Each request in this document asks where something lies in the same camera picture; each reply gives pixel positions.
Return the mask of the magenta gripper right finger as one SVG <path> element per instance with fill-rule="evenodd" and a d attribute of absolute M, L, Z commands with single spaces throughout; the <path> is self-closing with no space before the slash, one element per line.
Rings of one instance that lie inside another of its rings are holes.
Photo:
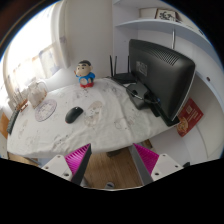
<path fill-rule="evenodd" d="M 157 154 L 139 144 L 129 147 L 143 185 L 164 178 L 182 169 L 182 166 L 167 154 Z"/>

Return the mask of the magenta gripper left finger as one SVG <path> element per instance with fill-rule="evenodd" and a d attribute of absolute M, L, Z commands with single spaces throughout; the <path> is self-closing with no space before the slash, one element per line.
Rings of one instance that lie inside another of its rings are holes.
<path fill-rule="evenodd" d="M 78 186 L 87 186 L 84 174 L 91 154 L 91 145 L 87 144 L 66 156 L 56 155 L 42 169 Z"/>

